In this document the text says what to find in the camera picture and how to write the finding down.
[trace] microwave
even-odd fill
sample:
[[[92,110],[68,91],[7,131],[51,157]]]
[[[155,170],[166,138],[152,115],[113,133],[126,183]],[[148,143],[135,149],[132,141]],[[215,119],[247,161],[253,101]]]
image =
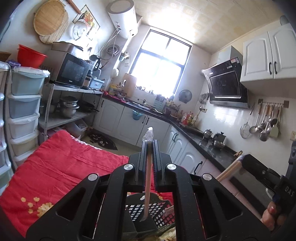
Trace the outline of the microwave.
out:
[[[86,61],[57,50],[49,50],[46,55],[40,68],[50,72],[52,82],[82,87],[90,68]]]
[[[240,83],[242,65],[238,58],[203,71],[210,93],[210,103],[249,108],[248,90]]]

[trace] black floor rug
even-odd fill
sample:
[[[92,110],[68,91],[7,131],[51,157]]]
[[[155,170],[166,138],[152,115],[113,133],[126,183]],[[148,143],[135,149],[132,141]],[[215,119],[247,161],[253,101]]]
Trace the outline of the black floor rug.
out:
[[[104,136],[104,134],[92,131],[88,134],[92,143],[98,143],[100,147],[109,150],[118,150],[115,143],[111,141],[108,137]]]

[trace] wooden cutting board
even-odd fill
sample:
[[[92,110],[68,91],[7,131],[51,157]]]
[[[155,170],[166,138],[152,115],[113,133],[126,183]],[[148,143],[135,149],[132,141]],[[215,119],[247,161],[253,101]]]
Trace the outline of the wooden cutting board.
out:
[[[124,80],[126,80],[126,82],[124,84],[123,92],[126,93],[127,97],[131,98],[136,87],[137,78],[130,74],[124,74],[122,82]]]
[[[53,34],[50,34],[48,36],[39,36],[39,39],[41,40],[41,42],[43,42],[44,44],[52,44],[53,42],[57,42],[60,40],[60,38],[63,36],[63,34],[65,33],[67,27],[69,24],[69,15],[67,13],[67,11],[65,11],[65,15],[62,21],[61,26],[57,29],[57,31],[55,31]]]
[[[64,5],[57,0],[44,3],[34,17],[33,25],[40,36],[48,36],[60,27],[65,15]]]

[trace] window pane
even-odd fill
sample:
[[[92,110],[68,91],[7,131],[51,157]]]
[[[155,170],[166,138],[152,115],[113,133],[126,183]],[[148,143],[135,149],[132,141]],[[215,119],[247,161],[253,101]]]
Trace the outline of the window pane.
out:
[[[172,39],[163,56],[184,65],[187,59],[188,51],[189,46]]]
[[[170,97],[173,94],[180,72],[181,68],[179,66],[162,60],[152,80],[152,89],[155,93],[160,93],[167,98]]]
[[[136,65],[131,73],[137,78],[137,86],[148,87],[149,82],[154,77],[160,59],[151,55],[140,53]]]
[[[155,32],[150,32],[142,45],[142,49],[155,54],[163,55],[169,38]]]

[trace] red blanket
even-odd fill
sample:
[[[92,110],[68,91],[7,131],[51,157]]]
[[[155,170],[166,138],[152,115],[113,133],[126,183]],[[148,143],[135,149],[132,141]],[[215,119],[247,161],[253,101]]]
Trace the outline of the red blanket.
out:
[[[0,196],[0,206],[25,236],[30,225],[88,174],[103,176],[127,162],[127,156],[99,150],[59,131],[17,169]],[[151,190],[156,193],[153,182]],[[173,202],[171,193],[158,195]]]

